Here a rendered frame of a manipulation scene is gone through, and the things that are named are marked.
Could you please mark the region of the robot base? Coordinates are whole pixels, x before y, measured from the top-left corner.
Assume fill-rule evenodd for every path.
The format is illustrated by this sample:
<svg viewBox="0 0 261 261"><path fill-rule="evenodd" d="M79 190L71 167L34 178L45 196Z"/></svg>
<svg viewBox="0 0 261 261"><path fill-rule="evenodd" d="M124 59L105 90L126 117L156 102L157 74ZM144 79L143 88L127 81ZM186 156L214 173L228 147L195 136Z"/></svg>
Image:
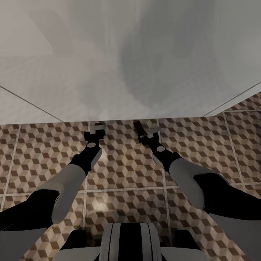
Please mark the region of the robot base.
<svg viewBox="0 0 261 261"><path fill-rule="evenodd" d="M101 242L86 246L86 231L73 230L52 261L99 261ZM162 261L209 261L188 230L176 230L175 247L160 242Z"/></svg>

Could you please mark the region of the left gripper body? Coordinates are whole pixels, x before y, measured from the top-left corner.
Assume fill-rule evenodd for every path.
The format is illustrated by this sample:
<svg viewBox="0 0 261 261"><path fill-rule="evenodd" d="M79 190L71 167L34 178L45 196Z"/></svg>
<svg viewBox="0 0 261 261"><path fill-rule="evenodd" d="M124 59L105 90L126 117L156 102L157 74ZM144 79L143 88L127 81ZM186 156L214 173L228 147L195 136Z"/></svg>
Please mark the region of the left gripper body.
<svg viewBox="0 0 261 261"><path fill-rule="evenodd" d="M85 132L84 139L88 141L90 138L97 138L98 140L103 139L103 131L97 130L96 134L90 134L90 132Z"/></svg>

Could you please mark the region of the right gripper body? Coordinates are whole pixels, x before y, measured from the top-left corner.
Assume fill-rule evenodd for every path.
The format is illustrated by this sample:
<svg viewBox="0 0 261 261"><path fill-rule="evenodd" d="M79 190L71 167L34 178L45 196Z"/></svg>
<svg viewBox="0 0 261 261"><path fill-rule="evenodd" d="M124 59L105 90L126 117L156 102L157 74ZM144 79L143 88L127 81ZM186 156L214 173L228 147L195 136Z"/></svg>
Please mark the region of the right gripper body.
<svg viewBox="0 0 261 261"><path fill-rule="evenodd" d="M148 136L141 138L142 145L149 145L149 147L153 141L157 141L157 140L159 140L159 135L157 132L153 134L152 138L149 138Z"/></svg>

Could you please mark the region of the robot trunk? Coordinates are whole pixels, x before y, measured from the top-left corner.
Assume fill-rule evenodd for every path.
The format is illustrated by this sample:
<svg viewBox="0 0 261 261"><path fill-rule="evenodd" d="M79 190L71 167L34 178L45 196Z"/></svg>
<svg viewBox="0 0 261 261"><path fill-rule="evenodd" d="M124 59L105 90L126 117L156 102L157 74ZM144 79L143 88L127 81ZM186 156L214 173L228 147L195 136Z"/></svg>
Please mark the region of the robot trunk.
<svg viewBox="0 0 261 261"><path fill-rule="evenodd" d="M158 231L153 223L108 223L99 261L162 261Z"/></svg>

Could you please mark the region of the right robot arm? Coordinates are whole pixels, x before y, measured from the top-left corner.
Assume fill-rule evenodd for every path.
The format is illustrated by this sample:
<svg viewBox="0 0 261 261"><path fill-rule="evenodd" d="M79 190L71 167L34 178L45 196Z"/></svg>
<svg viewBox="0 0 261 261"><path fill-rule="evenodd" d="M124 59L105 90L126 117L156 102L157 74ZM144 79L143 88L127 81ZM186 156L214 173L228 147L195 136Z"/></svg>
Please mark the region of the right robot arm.
<svg viewBox="0 0 261 261"><path fill-rule="evenodd" d="M167 150L159 143L160 130L155 127L146 137L138 135L139 143L149 145L154 161L173 177L195 208L203 209L252 261L261 261L261 199Z"/></svg>

